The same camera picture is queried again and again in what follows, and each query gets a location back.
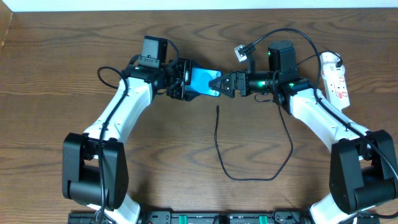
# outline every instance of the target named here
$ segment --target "wooden table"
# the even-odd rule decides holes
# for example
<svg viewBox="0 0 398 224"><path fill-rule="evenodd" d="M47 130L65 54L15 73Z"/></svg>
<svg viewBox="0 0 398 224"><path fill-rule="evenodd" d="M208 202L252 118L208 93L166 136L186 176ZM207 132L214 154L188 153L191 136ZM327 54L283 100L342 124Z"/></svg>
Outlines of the wooden table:
<svg viewBox="0 0 398 224"><path fill-rule="evenodd" d="M141 52L145 34L173 40L181 57L227 72L245 67L236 46L281 27L300 29L319 50L341 54L351 100L344 113L398 142L398 9L16 13L0 58L0 222L65 223L69 212L88 210L62 196L62 142L91 125L114 95L96 69L123 69ZM256 47L259 70L268 68L268 43L280 39L294 42L297 60L313 54L301 36L275 34ZM301 67L312 80L316 71L315 60ZM111 72L104 78L118 82ZM285 113L294 153L280 176L229 180L213 142L217 104L230 173L274 175L290 147L275 104L252 96L201 96L190 103L157 96L125 147L135 201L185 211L264 211L305 208L329 192L330 153ZM398 201L377 211L397 209Z"/></svg>

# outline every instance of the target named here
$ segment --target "blue object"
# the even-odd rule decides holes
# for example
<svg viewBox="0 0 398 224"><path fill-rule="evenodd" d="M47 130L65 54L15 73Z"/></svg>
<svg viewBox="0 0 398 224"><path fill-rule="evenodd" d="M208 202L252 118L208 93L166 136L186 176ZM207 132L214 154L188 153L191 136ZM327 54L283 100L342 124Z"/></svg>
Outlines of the blue object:
<svg viewBox="0 0 398 224"><path fill-rule="evenodd" d="M212 90L209 87L209 81L220 76L220 71L204 68L192 68L191 85L186 85L185 90L209 96L220 96L219 91Z"/></svg>

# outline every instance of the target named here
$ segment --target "white power strip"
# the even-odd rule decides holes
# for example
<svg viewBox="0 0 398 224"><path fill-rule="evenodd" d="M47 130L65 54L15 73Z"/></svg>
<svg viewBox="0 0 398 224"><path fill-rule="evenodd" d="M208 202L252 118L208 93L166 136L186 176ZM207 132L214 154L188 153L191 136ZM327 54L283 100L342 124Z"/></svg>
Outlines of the white power strip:
<svg viewBox="0 0 398 224"><path fill-rule="evenodd" d="M349 106L348 90L344 77L345 67L336 67L340 59L329 52L322 53L321 56L322 78L325 84L327 100L340 111Z"/></svg>

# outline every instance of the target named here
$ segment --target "white backdrop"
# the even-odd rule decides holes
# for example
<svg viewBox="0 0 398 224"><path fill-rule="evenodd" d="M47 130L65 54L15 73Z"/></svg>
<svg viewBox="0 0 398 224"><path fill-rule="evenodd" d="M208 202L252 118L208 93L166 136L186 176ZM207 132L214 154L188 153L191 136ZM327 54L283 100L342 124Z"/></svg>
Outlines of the white backdrop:
<svg viewBox="0 0 398 224"><path fill-rule="evenodd" d="M398 0L3 0L3 2L14 12L398 7Z"/></svg>

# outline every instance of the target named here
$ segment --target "green light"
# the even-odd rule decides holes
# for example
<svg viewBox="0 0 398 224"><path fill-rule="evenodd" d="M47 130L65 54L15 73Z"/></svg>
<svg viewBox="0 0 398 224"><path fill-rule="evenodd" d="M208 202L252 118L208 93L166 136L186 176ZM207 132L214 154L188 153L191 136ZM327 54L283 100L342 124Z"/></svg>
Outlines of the green light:
<svg viewBox="0 0 398 224"><path fill-rule="evenodd" d="M266 84L266 81L259 82L259 87L262 87Z"/></svg>

